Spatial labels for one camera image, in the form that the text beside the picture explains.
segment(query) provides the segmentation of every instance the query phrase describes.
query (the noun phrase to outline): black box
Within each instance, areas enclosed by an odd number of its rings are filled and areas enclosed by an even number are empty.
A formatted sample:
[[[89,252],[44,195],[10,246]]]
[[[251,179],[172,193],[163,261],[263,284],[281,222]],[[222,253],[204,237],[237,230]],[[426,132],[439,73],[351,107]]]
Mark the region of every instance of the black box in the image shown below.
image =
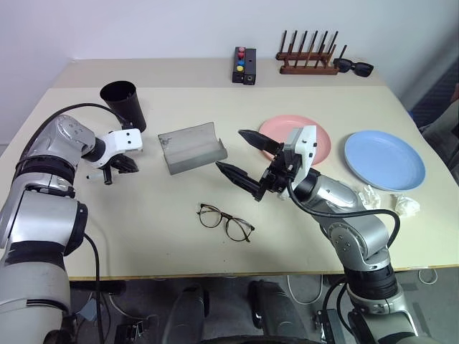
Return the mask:
[[[244,70],[244,85],[255,85],[257,76],[257,50],[245,50],[245,70]]]
[[[235,58],[232,68],[232,81],[244,85],[255,85],[256,77],[256,49],[244,47],[235,48]]]

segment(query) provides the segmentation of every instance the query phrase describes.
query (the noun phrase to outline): black cable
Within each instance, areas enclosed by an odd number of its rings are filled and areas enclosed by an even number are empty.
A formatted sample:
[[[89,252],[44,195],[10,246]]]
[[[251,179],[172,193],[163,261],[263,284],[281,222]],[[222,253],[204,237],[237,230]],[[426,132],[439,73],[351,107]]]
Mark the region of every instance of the black cable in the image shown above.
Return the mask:
[[[81,327],[85,323],[86,319],[81,320],[80,324],[78,325],[77,332],[75,334],[75,343],[78,344],[78,335],[80,334]]]
[[[103,106],[101,104],[96,104],[96,103],[93,103],[93,102],[82,102],[80,104],[74,104],[74,105],[71,105],[71,106],[67,106],[67,107],[64,107],[58,111],[56,111],[55,113],[53,113],[52,115],[50,115],[40,126],[39,128],[35,131],[34,135],[32,135],[32,137],[30,138],[29,142],[26,144],[26,146],[24,147],[24,150],[22,151],[21,153],[21,157],[19,160],[22,160],[25,158],[25,155],[29,152],[29,149],[30,147],[32,147],[32,144],[35,142],[35,140],[37,139],[38,135],[43,131],[43,129],[52,121],[54,120],[57,116],[63,114],[63,113],[66,113],[67,111],[70,111],[70,110],[73,110],[73,109],[77,109],[77,108],[83,108],[83,107],[87,107],[87,106],[90,106],[90,107],[94,107],[94,108],[100,108],[100,109],[104,109],[106,111],[108,111],[109,113],[112,113],[116,116],[116,118],[120,121],[121,125],[122,126],[127,126],[127,125],[130,125],[130,123],[123,117],[123,116],[120,116],[119,114],[117,114],[115,111],[111,110],[109,107],[106,107],[106,106]]]
[[[327,293],[325,294],[325,298],[323,299],[322,310],[327,310],[327,304],[328,300],[330,299],[331,293],[336,289],[336,287],[338,287],[341,283],[344,283],[345,281],[346,277],[342,277],[330,286],[330,288],[327,290]]]
[[[343,324],[344,328],[346,328],[348,332],[352,334],[351,328],[349,325],[347,325],[346,321],[344,321],[343,314],[341,313],[341,300],[343,299],[344,292],[346,291],[346,286],[347,282],[343,284],[343,287],[339,291],[338,298],[336,299],[336,311],[338,312],[338,317],[341,321],[341,324]]]
[[[287,182],[287,190],[290,198],[292,199],[293,203],[300,208],[301,210],[305,211],[306,213],[314,216],[321,216],[321,217],[328,217],[332,219],[342,219],[347,217],[359,217],[359,216],[366,216],[366,215],[376,215],[376,214],[385,214],[390,215],[394,218],[394,230],[387,242],[387,247],[390,247],[394,242],[395,238],[397,237],[399,230],[400,230],[400,218],[397,213],[394,213],[391,210],[387,209],[373,209],[373,210],[362,210],[362,211],[352,211],[350,213],[339,213],[339,214],[332,214],[332,213],[324,213],[322,211],[316,211],[312,208],[308,208],[304,204],[300,202],[298,197],[295,195],[292,187],[292,180],[288,179]]]
[[[98,316],[98,332],[99,332],[99,344],[104,344],[103,339],[103,328],[102,328],[102,311],[100,309],[100,266],[99,266],[99,252],[95,246],[94,241],[85,233],[86,240],[89,241],[94,251],[95,258],[95,302]]]
[[[330,239],[330,238],[328,237],[327,232],[325,231],[325,228],[324,228],[321,224],[319,224],[318,226],[321,228],[321,232],[322,232],[322,234],[325,236],[325,238]]]
[[[108,329],[107,329],[107,334],[105,335],[105,337],[103,338],[103,342],[105,343],[107,341],[107,338],[108,338],[108,335],[110,334],[110,329],[111,329],[111,326],[112,326],[112,316],[110,314],[110,310],[108,309],[108,303],[107,303],[107,300],[105,298],[105,295],[102,294],[102,300],[103,300],[103,304],[105,306],[105,310],[107,311],[107,315],[108,315]]]

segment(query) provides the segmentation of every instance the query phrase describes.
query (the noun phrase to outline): white table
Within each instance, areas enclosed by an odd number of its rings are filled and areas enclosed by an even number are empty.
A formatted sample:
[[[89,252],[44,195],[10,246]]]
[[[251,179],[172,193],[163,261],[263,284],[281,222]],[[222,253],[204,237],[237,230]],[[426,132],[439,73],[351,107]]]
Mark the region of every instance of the white table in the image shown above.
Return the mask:
[[[339,273],[342,266],[317,223],[291,201],[267,193],[256,202],[211,164],[170,176],[157,135],[213,121],[228,150],[227,163],[259,179],[269,161],[237,134],[257,130],[276,115],[303,115],[328,132],[332,149],[315,166],[322,174],[361,189],[347,167],[343,147],[359,130],[382,130],[407,141],[422,157],[424,183],[406,194],[421,212],[402,219],[390,249],[395,269],[459,264],[458,187],[435,152],[422,139],[398,99],[374,73],[331,76],[279,75],[276,61],[260,60],[256,86],[230,82],[226,59],[88,60],[69,64],[43,96],[0,158],[0,204],[9,191],[20,151],[41,122],[54,111],[78,102],[99,102],[100,88],[130,80],[146,117],[143,152],[132,153],[138,173],[118,175],[113,185],[87,180],[95,170],[82,162],[75,179],[77,199],[89,208],[86,232],[100,253],[106,279],[210,274]],[[68,113],[102,135],[119,129],[113,116],[99,109]],[[379,192],[382,206],[393,209],[390,192]],[[199,203],[208,203],[256,227],[251,242],[232,242],[222,225],[199,223]],[[389,229],[392,220],[381,219]],[[83,245],[65,259],[74,280],[92,279],[94,257]]]

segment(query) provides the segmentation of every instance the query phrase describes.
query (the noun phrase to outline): eyeglass lens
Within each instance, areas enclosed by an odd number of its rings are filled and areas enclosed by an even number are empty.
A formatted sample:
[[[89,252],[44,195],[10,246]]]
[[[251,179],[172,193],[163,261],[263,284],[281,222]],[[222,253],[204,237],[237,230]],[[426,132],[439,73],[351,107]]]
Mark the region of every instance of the eyeglass lens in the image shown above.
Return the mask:
[[[222,220],[222,214],[218,208],[203,205],[199,211],[199,220],[205,227],[214,228]]]
[[[338,59],[336,61],[336,66],[338,67],[341,73],[345,73],[352,67],[352,61],[348,59]]]
[[[354,72],[360,77],[368,77],[373,70],[373,66],[363,62],[357,62]]]
[[[252,231],[251,226],[241,219],[230,219],[226,224],[227,235],[235,242],[249,241],[248,237]]]

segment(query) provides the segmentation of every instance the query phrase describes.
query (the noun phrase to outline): eyeglasses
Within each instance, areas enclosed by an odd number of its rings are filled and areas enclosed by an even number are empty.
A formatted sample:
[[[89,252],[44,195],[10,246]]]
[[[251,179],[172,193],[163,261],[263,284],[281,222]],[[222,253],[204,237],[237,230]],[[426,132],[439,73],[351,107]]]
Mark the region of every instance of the eyeglasses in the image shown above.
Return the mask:
[[[354,70],[354,73],[360,77],[368,77],[374,68],[371,64],[364,62],[353,63],[350,59],[334,59],[333,65],[335,68],[338,68],[341,73]]]
[[[225,218],[227,223],[224,226],[224,230],[227,236],[234,242],[250,242],[249,235],[255,230],[255,227],[247,221],[226,214],[208,204],[201,204],[201,208],[197,214],[202,225],[207,228],[215,228]]]

